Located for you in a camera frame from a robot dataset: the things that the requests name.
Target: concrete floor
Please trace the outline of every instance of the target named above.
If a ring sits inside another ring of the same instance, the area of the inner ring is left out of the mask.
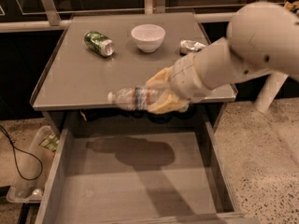
[[[44,119],[0,121],[17,147],[29,147]],[[251,102],[228,104],[216,137],[225,173],[245,217],[299,223],[299,99],[276,100],[261,114]],[[0,133],[0,187],[17,175]],[[0,223],[17,223],[20,204],[0,199]]]

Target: white pipe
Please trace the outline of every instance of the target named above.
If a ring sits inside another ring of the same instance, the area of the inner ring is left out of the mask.
[[[287,75],[280,72],[274,72],[268,77],[254,103],[258,111],[262,113],[267,111],[287,78]]]
[[[153,10],[152,0],[144,0],[144,13],[152,14],[152,10]]]
[[[67,28],[70,22],[71,20],[63,20],[58,26],[51,26],[48,21],[3,22],[0,23],[0,34],[63,30]]]
[[[59,13],[57,12],[54,1],[53,0],[40,0],[40,1],[42,2],[43,7],[45,8],[49,24],[51,26],[58,26],[61,21],[61,18],[59,16]]]
[[[4,12],[4,10],[2,9],[1,5],[0,5],[0,16],[5,16],[6,13]]]
[[[194,14],[198,23],[230,21],[235,12]]]

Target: plastic bottle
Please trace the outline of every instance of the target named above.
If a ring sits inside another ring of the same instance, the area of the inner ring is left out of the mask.
[[[124,110],[147,110],[148,105],[155,103],[164,90],[152,90],[145,86],[124,88],[108,94],[108,100]]]
[[[48,149],[39,145],[47,135],[51,134],[50,126],[41,127],[33,142],[26,150],[27,152],[37,156],[43,164],[43,172],[41,176],[33,180],[25,180],[19,175],[16,176],[14,183],[10,186],[7,194],[7,200],[11,203],[40,203],[43,190],[46,188],[46,183],[50,174],[50,168],[53,163],[54,155]],[[41,166],[39,162],[30,155],[20,153],[19,168],[21,173],[26,178],[35,178],[40,173]]]

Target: metal can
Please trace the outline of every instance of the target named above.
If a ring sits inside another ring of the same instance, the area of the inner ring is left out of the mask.
[[[113,41],[98,32],[90,31],[84,36],[84,41],[89,49],[104,57],[108,57],[114,52]]]
[[[198,52],[205,47],[206,45],[199,43],[198,41],[181,40],[179,44],[179,52],[182,55],[187,55],[190,52]]]

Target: white bowl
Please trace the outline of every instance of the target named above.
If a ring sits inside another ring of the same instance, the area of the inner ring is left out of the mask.
[[[161,26],[144,24],[136,26],[132,30],[131,36],[141,50],[153,52],[163,43],[165,30]]]

